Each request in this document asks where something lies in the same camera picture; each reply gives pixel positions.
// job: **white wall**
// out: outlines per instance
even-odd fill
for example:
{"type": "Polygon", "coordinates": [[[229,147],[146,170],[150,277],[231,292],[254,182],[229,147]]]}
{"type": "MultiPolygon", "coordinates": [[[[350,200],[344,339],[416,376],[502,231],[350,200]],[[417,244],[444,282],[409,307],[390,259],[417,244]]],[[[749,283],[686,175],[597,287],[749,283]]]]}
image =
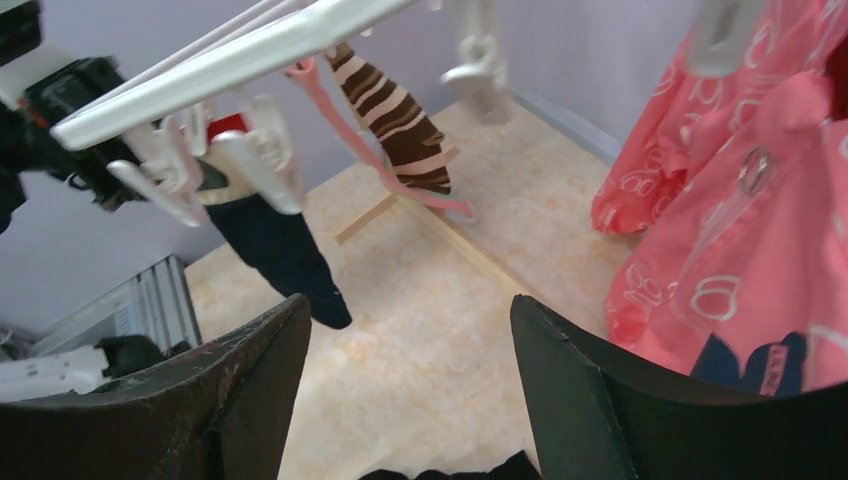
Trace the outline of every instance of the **white wall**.
{"type": "Polygon", "coordinates": [[[610,161],[703,0],[504,0],[516,92],[610,161]]]}
{"type": "MultiPolygon", "coordinates": [[[[43,0],[42,21],[48,40],[80,57],[114,55],[125,76],[132,76],[253,3],[43,0]]],[[[436,112],[452,102],[438,81],[455,64],[450,22],[446,11],[430,13],[419,4],[354,45],[436,112]]],[[[337,92],[333,84],[327,87],[337,92]]],[[[305,95],[282,76],[250,89],[281,97],[310,185],[351,164],[305,95]]],[[[89,195],[45,176],[27,175],[25,187],[29,200],[0,236],[0,323],[31,333],[171,253],[193,261],[222,243],[213,228],[183,227],[151,205],[106,214],[90,204],[89,195]]]]}

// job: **floor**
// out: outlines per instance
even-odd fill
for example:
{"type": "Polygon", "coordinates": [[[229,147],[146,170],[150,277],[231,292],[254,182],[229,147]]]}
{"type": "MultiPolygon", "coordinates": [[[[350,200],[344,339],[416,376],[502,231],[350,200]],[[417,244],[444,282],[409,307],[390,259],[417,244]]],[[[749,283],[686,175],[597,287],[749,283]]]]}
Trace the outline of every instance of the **floor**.
{"type": "MultiPolygon", "coordinates": [[[[607,167],[517,105],[515,114],[492,128],[457,106],[434,116],[459,148],[455,192],[478,214],[458,228],[548,305],[604,335],[604,293],[632,248],[589,226],[607,167]]],[[[359,164],[310,193],[307,220],[354,325],[313,328],[279,478],[488,470],[522,449],[535,461],[509,328],[516,292],[401,205],[336,241],[384,197],[359,164]]],[[[187,275],[205,339],[280,301],[227,246],[187,275]]]]}

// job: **baseboard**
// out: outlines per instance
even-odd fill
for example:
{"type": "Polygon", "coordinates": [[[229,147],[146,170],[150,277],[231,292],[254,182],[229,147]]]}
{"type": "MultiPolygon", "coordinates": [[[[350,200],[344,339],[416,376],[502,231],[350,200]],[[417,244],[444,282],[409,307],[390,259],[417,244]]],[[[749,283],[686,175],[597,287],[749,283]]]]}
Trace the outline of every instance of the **baseboard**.
{"type": "Polygon", "coordinates": [[[608,165],[612,165],[621,152],[621,143],[618,140],[541,95],[515,92],[515,101],[608,165]]]}

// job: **pink garment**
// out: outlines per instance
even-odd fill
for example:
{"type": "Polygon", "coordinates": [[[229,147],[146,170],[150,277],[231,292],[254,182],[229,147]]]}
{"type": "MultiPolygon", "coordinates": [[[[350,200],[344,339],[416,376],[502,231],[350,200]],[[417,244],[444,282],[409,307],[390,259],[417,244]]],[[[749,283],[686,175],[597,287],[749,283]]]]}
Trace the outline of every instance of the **pink garment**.
{"type": "Polygon", "coordinates": [[[828,120],[831,91],[794,75],[703,162],[613,281],[614,343],[688,374],[710,335],[744,365],[800,332],[804,389],[848,380],[848,121],[828,120]]]}
{"type": "Polygon", "coordinates": [[[688,75],[684,42],[595,197],[596,230],[632,233],[653,225],[766,94],[824,65],[828,42],[841,38],[845,0],[768,3],[744,64],[729,76],[688,75]]]}
{"type": "Polygon", "coordinates": [[[330,96],[321,86],[315,63],[314,57],[303,60],[297,65],[288,67],[285,71],[286,76],[294,80],[306,92],[324,118],[330,122],[330,125],[332,125],[338,136],[355,152],[359,159],[377,171],[380,181],[387,190],[431,208],[447,212],[457,212],[468,219],[474,218],[471,204],[468,201],[457,200],[447,195],[439,195],[426,190],[410,188],[400,183],[395,174],[386,168],[374,151],[368,147],[365,140],[347,124],[344,117],[342,117],[341,113],[333,105],[330,96]]]}

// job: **brown striped sock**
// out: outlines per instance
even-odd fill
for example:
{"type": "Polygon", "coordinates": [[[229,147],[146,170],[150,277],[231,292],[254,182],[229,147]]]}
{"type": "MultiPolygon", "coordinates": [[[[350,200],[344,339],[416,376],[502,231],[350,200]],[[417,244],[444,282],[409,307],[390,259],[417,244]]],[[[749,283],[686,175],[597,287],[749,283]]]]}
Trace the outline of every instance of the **brown striped sock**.
{"type": "Polygon", "coordinates": [[[377,137],[398,180],[406,186],[450,193],[445,136],[412,95],[346,43],[325,55],[354,116],[377,137]]]}

